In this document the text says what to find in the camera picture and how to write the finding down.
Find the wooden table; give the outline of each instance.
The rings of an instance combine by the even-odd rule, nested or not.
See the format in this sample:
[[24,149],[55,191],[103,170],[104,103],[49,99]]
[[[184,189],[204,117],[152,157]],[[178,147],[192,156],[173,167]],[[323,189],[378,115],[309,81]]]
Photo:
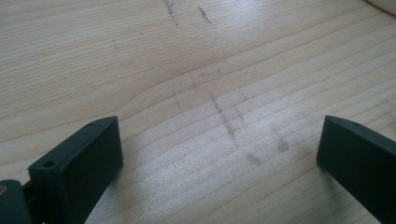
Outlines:
[[396,139],[396,19],[362,0],[2,0],[0,178],[117,115],[87,223],[377,223],[316,164],[325,115]]

